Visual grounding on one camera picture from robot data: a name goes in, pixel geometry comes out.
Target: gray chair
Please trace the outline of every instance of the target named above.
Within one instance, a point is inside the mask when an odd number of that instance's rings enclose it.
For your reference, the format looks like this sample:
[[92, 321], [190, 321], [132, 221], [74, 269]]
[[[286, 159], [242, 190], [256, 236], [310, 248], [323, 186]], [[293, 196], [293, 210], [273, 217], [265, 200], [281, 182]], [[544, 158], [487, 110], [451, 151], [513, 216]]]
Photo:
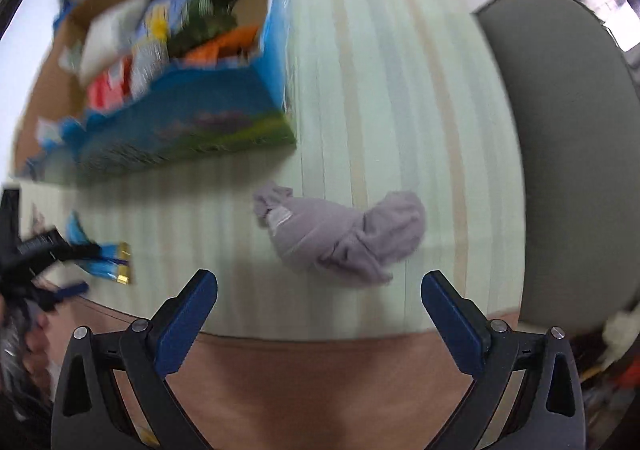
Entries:
[[522, 152], [520, 318], [588, 331], [640, 285], [638, 94], [622, 51], [575, 0], [493, 0], [476, 16]]

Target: table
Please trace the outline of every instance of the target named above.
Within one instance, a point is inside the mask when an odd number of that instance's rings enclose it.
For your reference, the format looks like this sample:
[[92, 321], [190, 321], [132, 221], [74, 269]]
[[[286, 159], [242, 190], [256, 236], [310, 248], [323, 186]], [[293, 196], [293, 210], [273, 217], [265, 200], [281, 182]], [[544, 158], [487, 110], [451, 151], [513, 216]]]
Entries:
[[[201, 267], [216, 274], [215, 335], [387, 337], [433, 329], [422, 276], [441, 270], [487, 315], [517, 311], [524, 189], [510, 105], [463, 0], [291, 0], [297, 149], [179, 163], [65, 192], [90, 237], [132, 247], [130, 286], [92, 278], [88, 298], [150, 317]], [[273, 179], [366, 209], [388, 191], [424, 203], [427, 232], [385, 287], [349, 289], [285, 268], [252, 212]], [[58, 272], [73, 279], [73, 269]]]

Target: snack package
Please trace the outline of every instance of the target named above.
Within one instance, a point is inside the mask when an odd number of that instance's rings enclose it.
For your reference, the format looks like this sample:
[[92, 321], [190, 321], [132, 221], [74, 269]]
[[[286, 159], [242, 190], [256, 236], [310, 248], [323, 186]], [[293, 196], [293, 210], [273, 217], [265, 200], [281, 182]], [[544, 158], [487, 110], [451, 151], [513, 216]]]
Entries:
[[179, 58], [191, 49], [234, 29], [231, 10], [237, 0], [189, 0], [182, 11], [181, 29], [167, 42], [169, 55]]
[[131, 65], [131, 96], [135, 99], [143, 96], [149, 84], [168, 64], [169, 54], [163, 40], [151, 38], [134, 47]]
[[131, 64], [131, 55], [124, 56], [92, 81], [87, 89], [90, 109], [107, 113], [124, 104], [130, 94]]
[[182, 10], [188, 0], [153, 0], [136, 30], [134, 43], [145, 38], [167, 40], [180, 29]]
[[249, 52], [255, 44], [258, 26], [238, 27], [193, 49], [184, 57], [189, 64], [210, 65], [218, 59]]

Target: gray cloth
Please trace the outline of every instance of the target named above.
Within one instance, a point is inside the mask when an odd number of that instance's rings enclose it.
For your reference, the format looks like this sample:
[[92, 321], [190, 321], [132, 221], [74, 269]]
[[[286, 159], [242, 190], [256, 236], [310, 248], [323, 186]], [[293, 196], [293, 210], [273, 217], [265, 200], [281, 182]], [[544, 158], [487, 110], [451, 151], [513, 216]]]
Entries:
[[392, 279], [389, 264], [411, 255], [424, 235], [424, 207], [414, 192], [390, 192], [364, 213], [324, 199], [293, 197], [270, 183], [254, 194], [280, 258], [295, 269], [328, 269], [360, 284]]

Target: clutter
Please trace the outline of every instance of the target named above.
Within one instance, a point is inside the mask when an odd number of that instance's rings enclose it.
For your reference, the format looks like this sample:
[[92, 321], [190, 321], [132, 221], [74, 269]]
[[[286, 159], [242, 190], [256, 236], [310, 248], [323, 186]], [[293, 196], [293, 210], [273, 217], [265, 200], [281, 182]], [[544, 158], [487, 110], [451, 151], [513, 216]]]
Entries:
[[125, 0], [91, 22], [82, 49], [79, 80], [88, 86], [93, 79], [113, 65], [131, 46], [135, 32], [150, 0]]
[[[66, 237], [71, 245], [85, 245], [92, 243], [80, 226], [78, 214], [71, 212], [66, 223]], [[129, 283], [129, 266], [131, 254], [129, 244], [101, 244], [98, 256], [90, 260], [78, 260], [76, 264], [87, 273], [100, 278], [116, 281], [119, 284]]]
[[[245, 0], [238, 10], [237, 0], [187, 0], [181, 12], [182, 0], [145, 0], [130, 32], [112, 25], [108, 33], [97, 34], [99, 39], [91, 36], [90, 27], [127, 1], [86, 0], [60, 22], [52, 55], [42, 64], [17, 135], [15, 173], [76, 185], [202, 153], [295, 144], [293, 111], [285, 99], [288, 0]], [[193, 49], [236, 29], [236, 18], [258, 26], [249, 48], [243, 39], [237, 46], [228, 44], [235, 47], [232, 52], [218, 48], [213, 55], [217, 62], [183, 60]], [[98, 65], [82, 68], [81, 76], [61, 69], [61, 52], [84, 38], [81, 64]], [[89, 61], [93, 42], [100, 46], [99, 62]], [[236, 52], [240, 55], [226, 56]], [[129, 96], [126, 80], [120, 84], [114, 76], [117, 70], [108, 83], [102, 77], [89, 96], [91, 82], [128, 54]], [[60, 125], [61, 144], [41, 148], [38, 117]]]
[[258, 34], [257, 26], [238, 27], [187, 52], [184, 59], [189, 64], [215, 64], [219, 58], [239, 56], [250, 51]]
[[294, 269], [328, 269], [351, 283], [384, 284], [386, 266], [411, 255], [425, 230], [414, 192], [389, 192], [362, 212], [324, 199], [293, 197], [269, 183], [254, 194], [254, 212], [268, 225], [280, 258]]
[[113, 112], [130, 95], [132, 56], [123, 56], [105, 70], [87, 89], [89, 108], [96, 112]]
[[166, 43], [156, 38], [138, 44], [133, 51], [131, 65], [131, 96], [143, 96], [149, 87], [169, 64]]
[[135, 43], [146, 38], [166, 41], [170, 33], [180, 29], [186, 3], [187, 0], [153, 0], [136, 31]]

